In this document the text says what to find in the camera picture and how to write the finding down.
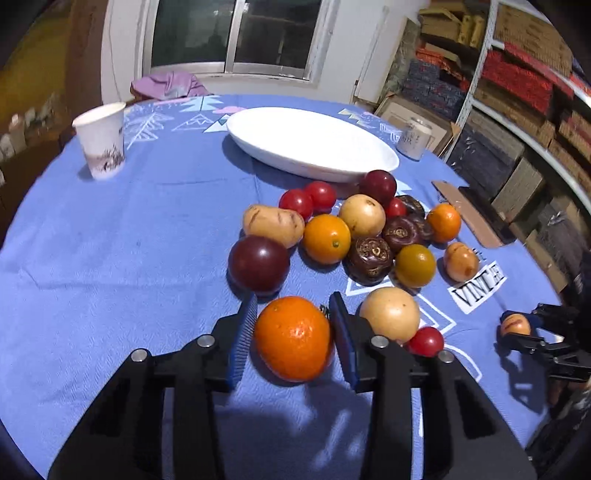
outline cardboard piece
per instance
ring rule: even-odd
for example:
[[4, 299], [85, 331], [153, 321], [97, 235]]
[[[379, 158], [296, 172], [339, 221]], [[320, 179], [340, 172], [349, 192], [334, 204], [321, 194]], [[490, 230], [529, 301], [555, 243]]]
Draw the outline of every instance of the cardboard piece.
[[412, 117], [424, 121], [431, 127], [431, 140], [427, 144], [427, 149], [437, 156], [445, 151], [454, 138], [452, 125], [455, 124], [398, 95], [387, 96], [375, 111], [375, 115], [399, 129], [404, 129]]
[[466, 222], [476, 239], [484, 248], [499, 248], [503, 242], [496, 235], [495, 231], [474, 208], [457, 187], [446, 181], [433, 181], [433, 186], [441, 193], [445, 199], [452, 205], [462, 219]]

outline orange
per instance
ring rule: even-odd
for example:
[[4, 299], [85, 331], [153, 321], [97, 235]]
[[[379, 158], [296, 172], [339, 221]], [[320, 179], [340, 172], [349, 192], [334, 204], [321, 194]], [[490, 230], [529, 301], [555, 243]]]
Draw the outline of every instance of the orange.
[[462, 217], [448, 203], [440, 203], [427, 215], [427, 222], [433, 227], [433, 241], [445, 243], [453, 240], [460, 233]]
[[349, 227], [334, 215], [318, 215], [304, 229], [304, 249], [312, 260], [332, 265], [344, 259], [351, 246]]
[[326, 316], [302, 297], [273, 300], [255, 324], [256, 349], [283, 380], [307, 382], [320, 375], [332, 352]]
[[400, 283], [408, 288], [427, 285], [435, 276], [435, 257], [422, 245], [407, 245], [396, 256], [394, 273]]

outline blue tablecloth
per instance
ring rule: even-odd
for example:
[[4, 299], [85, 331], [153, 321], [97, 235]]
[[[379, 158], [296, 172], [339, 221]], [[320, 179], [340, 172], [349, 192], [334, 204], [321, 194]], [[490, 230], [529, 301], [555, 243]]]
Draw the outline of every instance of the blue tablecloth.
[[[23, 201], [0, 252], [0, 419], [42, 475], [130, 351], [175, 351], [236, 312], [226, 262], [243, 211], [252, 203], [277, 205], [285, 189], [308, 181], [255, 161], [227, 134], [229, 115], [257, 106], [325, 113], [391, 145], [397, 140], [395, 129], [355, 107], [302, 98], [136, 105], [126, 113], [126, 164], [115, 178], [93, 181], [74, 139]], [[432, 180], [463, 183], [432, 154], [419, 163], [401, 156], [394, 174], [399, 193], [427, 207], [440, 201]], [[464, 310], [460, 305], [462, 297], [470, 303], [470, 293], [450, 292], [438, 274], [416, 297], [422, 320], [444, 333], [447, 347], [525, 443], [545, 413], [543, 372], [515, 352], [499, 355], [495, 332], [504, 310], [529, 311], [558, 299], [519, 242], [484, 250], [466, 225], [459, 239], [482, 251], [486, 280], [496, 291], [482, 294], [466, 314], [467, 303]], [[341, 266], [321, 273], [298, 252], [292, 256], [282, 296], [319, 304], [335, 290], [349, 310], [369, 291]], [[370, 399], [348, 389], [338, 361], [312, 384], [288, 388], [249, 360], [238, 389], [216, 397], [228, 479], [358, 478]], [[416, 400], [413, 475], [419, 478]]]

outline paper cup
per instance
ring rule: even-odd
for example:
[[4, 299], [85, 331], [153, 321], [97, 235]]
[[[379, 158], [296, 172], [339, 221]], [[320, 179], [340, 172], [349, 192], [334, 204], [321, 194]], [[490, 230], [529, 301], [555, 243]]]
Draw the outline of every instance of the paper cup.
[[124, 109], [123, 102], [109, 103], [88, 110], [72, 122], [90, 173], [96, 180], [114, 177], [125, 162]]

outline white oval plate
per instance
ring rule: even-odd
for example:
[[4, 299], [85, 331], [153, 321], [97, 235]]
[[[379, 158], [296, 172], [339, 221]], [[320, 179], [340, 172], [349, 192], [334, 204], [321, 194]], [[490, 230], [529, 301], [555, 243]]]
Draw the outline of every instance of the white oval plate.
[[307, 110], [242, 110], [228, 119], [228, 131], [250, 156], [310, 179], [345, 183], [400, 164], [392, 148], [363, 128]]

